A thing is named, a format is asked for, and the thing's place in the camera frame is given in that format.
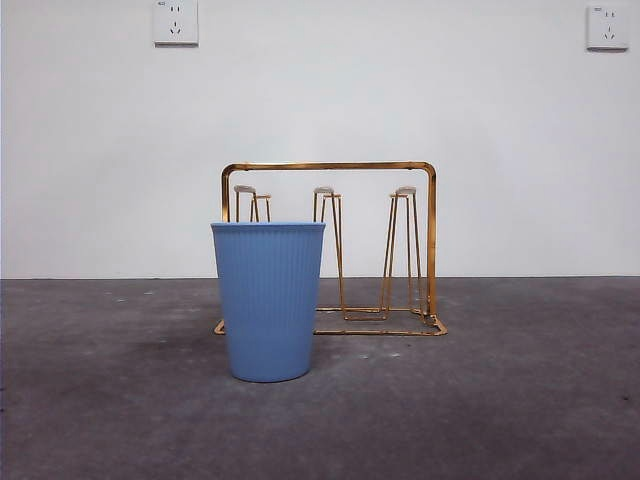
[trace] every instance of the gray concrete floor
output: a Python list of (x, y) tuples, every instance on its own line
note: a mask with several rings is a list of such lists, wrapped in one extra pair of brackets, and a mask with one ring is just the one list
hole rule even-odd
[(5, 281), (2, 478), (640, 478), (640, 278), (439, 291), (447, 336), (316, 337), (252, 384), (212, 280)]

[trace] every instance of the white wall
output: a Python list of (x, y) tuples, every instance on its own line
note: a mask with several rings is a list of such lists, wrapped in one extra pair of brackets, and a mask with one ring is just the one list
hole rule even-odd
[[(224, 165), (394, 159), (438, 171), (439, 275), (638, 275), (631, 3), (606, 54), (576, 0), (200, 0), (196, 49), (153, 47), (151, 0), (4, 0), (3, 276), (212, 276)], [(346, 273), (378, 275), (422, 177), (237, 180), (280, 219), (334, 183)]]

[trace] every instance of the metal rack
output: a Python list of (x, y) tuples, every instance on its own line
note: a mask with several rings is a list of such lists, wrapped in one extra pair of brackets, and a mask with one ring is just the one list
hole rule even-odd
[[(436, 172), (433, 166), (426, 162), (362, 162), (362, 163), (239, 163), (228, 165), (221, 176), (222, 181), (222, 221), (230, 222), (229, 193), (230, 177), (237, 171), (308, 171), (308, 170), (421, 170), (425, 172), (427, 186), (427, 272), (426, 288), (422, 288), (422, 272), (420, 270), (420, 249), (418, 239), (418, 214), (416, 210), (416, 189), (414, 187), (401, 187), (390, 195), (391, 209), (389, 213), (389, 230), (387, 232), (387, 249), (385, 252), (385, 268), (382, 279), (380, 304), (372, 307), (352, 307), (345, 304), (344, 288), (342, 278), (342, 195), (336, 194), (329, 187), (319, 187), (314, 191), (314, 220), (317, 218), (318, 196), (322, 196), (322, 219), (324, 219), (324, 206), (327, 200), (332, 203), (332, 214), (336, 241), (336, 255), (338, 262), (340, 305), (335, 307), (320, 307), (319, 311), (342, 312), (345, 321), (369, 320), (381, 323), (389, 321), (389, 312), (404, 311), (419, 317), (420, 324), (431, 327), (432, 330), (393, 330), (387, 328), (379, 329), (339, 329), (339, 330), (315, 330), (316, 335), (401, 335), (401, 336), (440, 336), (447, 333), (446, 326), (440, 321), (437, 313), (436, 299), (436, 276), (435, 276), (435, 255), (436, 255)], [(247, 191), (253, 195), (252, 203), (256, 205), (257, 219), (257, 195), (255, 190)], [(236, 189), (236, 211), (238, 209), (238, 195)], [(395, 238), (395, 225), (397, 221), (398, 203), (406, 201), (407, 218), (407, 248), (408, 252), (408, 293), (409, 303), (407, 307), (393, 307), (391, 305), (391, 277), (393, 268), (393, 249)], [(410, 207), (413, 207), (414, 220), (414, 241), (416, 244), (416, 281), (418, 286), (419, 300), (417, 307), (412, 305), (412, 277), (411, 277), (411, 256), (410, 256)], [(381, 314), (380, 317), (370, 317), (366, 314)], [(218, 335), (224, 334), (224, 320), (220, 320), (214, 332)]]

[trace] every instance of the blue plastic cup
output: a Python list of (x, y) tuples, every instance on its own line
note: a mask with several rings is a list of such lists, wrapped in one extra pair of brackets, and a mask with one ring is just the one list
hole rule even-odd
[(212, 223), (231, 373), (251, 382), (304, 375), (324, 223)]

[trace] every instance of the wall socket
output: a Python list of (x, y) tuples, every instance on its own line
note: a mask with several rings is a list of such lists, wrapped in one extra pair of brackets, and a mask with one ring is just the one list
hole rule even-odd
[(628, 49), (628, 11), (628, 6), (622, 4), (589, 6), (587, 8), (587, 49)]
[(153, 6), (153, 40), (156, 46), (197, 46), (197, 0), (156, 0)]

